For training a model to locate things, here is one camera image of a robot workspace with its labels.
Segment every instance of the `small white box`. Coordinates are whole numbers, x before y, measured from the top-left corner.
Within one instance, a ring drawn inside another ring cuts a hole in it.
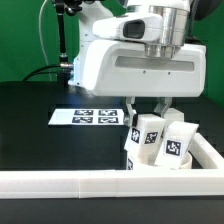
[[[164,125],[165,119],[156,115],[139,115],[137,126],[129,129],[125,150],[139,162],[147,164],[149,157],[156,153]]]

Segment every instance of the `black cable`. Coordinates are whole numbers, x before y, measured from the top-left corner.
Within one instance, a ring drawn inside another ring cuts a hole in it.
[[[33,76],[36,76],[36,75],[42,75],[42,74],[57,74],[57,73],[60,73],[61,71],[54,71],[54,72],[37,72],[37,73],[33,73],[30,77],[29,77],[29,79],[30,78],[32,78]]]
[[[42,68],[38,68],[38,69],[34,70],[33,72],[31,72],[30,74],[28,74],[28,75],[23,79],[23,81],[27,81],[29,78],[31,78],[31,77],[34,76],[35,74],[38,74],[38,73],[40,73],[41,71],[44,71],[44,70],[47,70],[47,69],[50,69],[50,68],[60,68],[60,65],[53,64],[53,65],[47,65],[47,66],[44,66],[44,67],[42,67]]]

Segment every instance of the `white cable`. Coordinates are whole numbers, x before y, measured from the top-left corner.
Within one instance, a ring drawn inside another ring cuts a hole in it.
[[[40,45],[41,45],[41,50],[42,50],[42,53],[43,53],[43,56],[44,56],[44,60],[46,62],[46,65],[49,65],[49,61],[48,61],[48,57],[47,57],[47,53],[46,53],[46,50],[44,48],[44,42],[43,42],[43,35],[42,35],[42,15],[43,15],[43,11],[44,11],[44,8],[47,4],[47,1],[48,0],[45,0],[40,8],[40,12],[39,12],[39,22],[38,22],[38,30],[39,30],[39,37],[40,37]]]

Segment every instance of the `metal cylinder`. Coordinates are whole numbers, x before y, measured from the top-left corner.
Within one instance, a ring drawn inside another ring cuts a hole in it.
[[[141,12],[141,7],[129,6],[129,13]],[[149,6],[149,13],[163,18],[162,35],[153,43],[146,43],[145,54],[149,57],[173,58],[175,50],[184,45],[185,28],[189,12],[162,6]]]

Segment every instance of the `white packaging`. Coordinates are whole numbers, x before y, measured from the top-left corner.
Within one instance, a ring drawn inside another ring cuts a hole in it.
[[[149,157],[155,156],[164,125],[165,119],[156,115],[139,115],[137,126],[129,129],[125,150],[139,162],[147,164]]]
[[[167,129],[155,165],[179,169],[198,124],[174,121]]]
[[[164,114],[164,119],[166,120],[166,123],[164,126],[163,135],[166,134],[168,126],[171,125],[174,121],[184,122],[184,113],[175,108],[169,108]]]

